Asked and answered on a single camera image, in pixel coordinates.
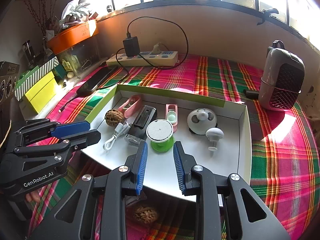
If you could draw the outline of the walnut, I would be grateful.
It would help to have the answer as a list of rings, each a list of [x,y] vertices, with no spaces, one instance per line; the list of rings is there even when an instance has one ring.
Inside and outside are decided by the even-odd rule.
[[[116,127],[123,119],[123,113],[116,109],[111,109],[105,114],[106,124],[111,127]]]
[[[135,221],[142,224],[152,224],[159,218],[158,210],[148,204],[138,204],[132,211],[132,217]]]

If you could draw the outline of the green spool with white top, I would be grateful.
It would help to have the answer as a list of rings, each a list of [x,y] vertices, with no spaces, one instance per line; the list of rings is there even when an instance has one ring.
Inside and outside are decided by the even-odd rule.
[[[173,125],[165,119],[152,121],[146,129],[146,136],[156,152],[167,152],[173,147],[175,142],[173,133]]]

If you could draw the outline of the yellow box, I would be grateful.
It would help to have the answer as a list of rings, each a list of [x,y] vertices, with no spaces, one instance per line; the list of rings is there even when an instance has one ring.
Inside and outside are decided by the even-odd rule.
[[[23,96],[25,103],[37,114],[55,96],[58,84],[52,71],[42,77]]]

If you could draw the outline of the walnut in tray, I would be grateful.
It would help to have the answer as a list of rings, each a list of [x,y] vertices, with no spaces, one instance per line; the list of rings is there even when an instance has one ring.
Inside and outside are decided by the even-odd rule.
[[[106,124],[111,127],[116,127],[123,119],[123,113],[116,109],[111,109],[105,114]]]

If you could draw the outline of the black speaker box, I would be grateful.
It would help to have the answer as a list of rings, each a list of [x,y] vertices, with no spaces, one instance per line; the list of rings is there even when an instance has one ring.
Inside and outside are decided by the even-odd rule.
[[[0,67],[0,103],[2,105],[8,98],[10,98],[14,94],[20,65],[7,61],[1,61]]]

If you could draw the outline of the pink nail clipper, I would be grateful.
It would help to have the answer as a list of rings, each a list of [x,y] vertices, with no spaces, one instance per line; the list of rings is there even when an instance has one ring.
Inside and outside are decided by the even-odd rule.
[[[127,101],[125,101],[119,108],[118,111],[123,113],[124,118],[128,119],[133,116],[142,107],[142,99],[139,95],[133,95]]]

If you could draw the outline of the white cardboard box tray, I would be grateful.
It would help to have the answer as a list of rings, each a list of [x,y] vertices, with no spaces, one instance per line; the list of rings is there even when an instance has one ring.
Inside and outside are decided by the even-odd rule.
[[[108,152],[103,149],[104,142],[114,133],[114,129],[105,122],[106,112],[118,108],[133,95],[140,95],[144,105],[155,107],[159,119],[165,117],[167,104],[176,104],[178,126],[173,136],[182,143],[185,153],[193,155],[198,164],[215,174],[228,176],[237,173],[247,183],[250,182],[252,140],[246,105],[174,90],[129,85],[111,88],[85,118],[91,128],[101,134],[97,144],[83,150],[86,155],[113,170],[123,165],[127,156],[136,152],[137,148],[128,144],[124,137],[117,139]],[[195,135],[189,131],[187,116],[197,108],[213,110],[217,116],[217,126],[224,132],[225,136],[217,143],[215,152],[208,150],[211,143],[204,135]]]

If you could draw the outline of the white mushroom shaped hook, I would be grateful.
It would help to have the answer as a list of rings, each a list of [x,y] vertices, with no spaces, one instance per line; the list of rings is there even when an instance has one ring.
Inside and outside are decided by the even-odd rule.
[[[214,127],[206,131],[206,137],[212,143],[212,146],[208,147],[208,150],[214,152],[217,150],[219,140],[223,139],[224,133],[221,129]]]

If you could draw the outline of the orange box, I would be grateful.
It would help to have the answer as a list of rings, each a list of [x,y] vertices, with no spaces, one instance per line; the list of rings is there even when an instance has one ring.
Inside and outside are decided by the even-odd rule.
[[[57,55],[98,33],[96,20],[89,20],[57,34],[47,42],[47,47]]]

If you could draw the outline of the white round mini fan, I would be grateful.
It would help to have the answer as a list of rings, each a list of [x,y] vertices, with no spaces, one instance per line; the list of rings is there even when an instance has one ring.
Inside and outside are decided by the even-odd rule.
[[[217,127],[217,117],[211,109],[198,108],[188,114],[187,124],[193,133],[205,135],[208,129]]]

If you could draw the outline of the pink small case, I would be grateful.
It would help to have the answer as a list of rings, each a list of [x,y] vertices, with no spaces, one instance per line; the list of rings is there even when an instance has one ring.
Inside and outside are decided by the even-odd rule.
[[[178,106],[176,104],[166,104],[165,119],[173,126],[173,131],[177,131],[178,124]]]

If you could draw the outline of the small black object by heater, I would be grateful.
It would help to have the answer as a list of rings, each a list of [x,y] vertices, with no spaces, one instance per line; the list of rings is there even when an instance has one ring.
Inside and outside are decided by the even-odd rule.
[[[257,90],[244,89],[243,93],[246,98],[251,100],[258,100],[259,98],[259,92]]]

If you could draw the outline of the black charger adapter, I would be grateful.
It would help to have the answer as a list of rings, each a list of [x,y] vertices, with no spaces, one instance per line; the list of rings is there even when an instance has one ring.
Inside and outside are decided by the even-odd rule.
[[[127,57],[134,57],[140,53],[138,37],[131,36],[130,33],[126,34],[126,39],[123,40],[123,46]]]

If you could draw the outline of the papers and plant pile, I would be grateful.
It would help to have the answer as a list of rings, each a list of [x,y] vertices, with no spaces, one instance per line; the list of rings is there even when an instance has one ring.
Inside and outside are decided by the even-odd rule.
[[[64,8],[59,26],[62,29],[70,28],[89,20],[95,20],[99,16],[95,6],[88,0],[72,0]]]

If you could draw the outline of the grey portable heater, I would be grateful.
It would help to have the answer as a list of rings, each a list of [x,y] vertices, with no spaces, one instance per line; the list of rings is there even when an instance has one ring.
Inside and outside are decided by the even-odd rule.
[[[303,61],[285,49],[281,40],[267,49],[258,101],[265,109],[288,111],[297,101],[305,76]]]

